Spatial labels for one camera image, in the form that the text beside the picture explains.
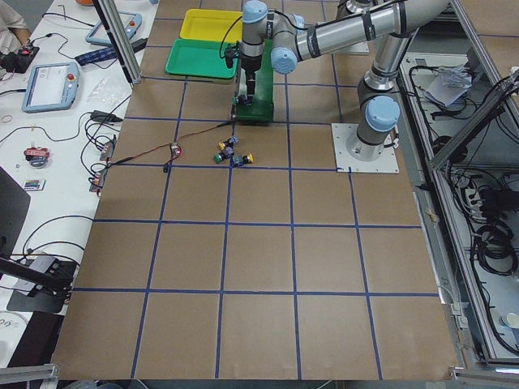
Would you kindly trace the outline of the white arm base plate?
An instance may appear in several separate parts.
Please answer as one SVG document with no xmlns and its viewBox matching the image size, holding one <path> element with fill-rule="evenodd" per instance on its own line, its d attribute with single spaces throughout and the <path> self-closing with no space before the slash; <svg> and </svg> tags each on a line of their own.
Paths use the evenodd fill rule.
<svg viewBox="0 0 519 389">
<path fill-rule="evenodd" d="M 377 146 L 366 145 L 357 136 L 357 124 L 332 123 L 332 141 L 338 173 L 399 173 L 392 138 L 387 133 Z"/>
</svg>

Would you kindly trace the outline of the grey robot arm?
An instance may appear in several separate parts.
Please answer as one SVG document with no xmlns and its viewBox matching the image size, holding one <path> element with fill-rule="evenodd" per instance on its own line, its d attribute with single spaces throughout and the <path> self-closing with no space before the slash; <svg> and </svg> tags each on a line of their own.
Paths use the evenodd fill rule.
<svg viewBox="0 0 519 389">
<path fill-rule="evenodd" d="M 273 120 L 273 81 L 259 77 L 265 57 L 272 72 L 291 73 L 303 61 L 334 53 L 351 45 L 380 39 L 375 60 L 362 77 L 360 96 L 393 90 L 398 67 L 417 31 L 448 6 L 446 1 L 342 1 L 337 17 L 305 24 L 299 15 L 286 15 L 262 1 L 248 1 L 239 23 L 242 37 L 223 50 L 226 63 L 240 69 L 231 111 L 236 122 Z"/>
</svg>

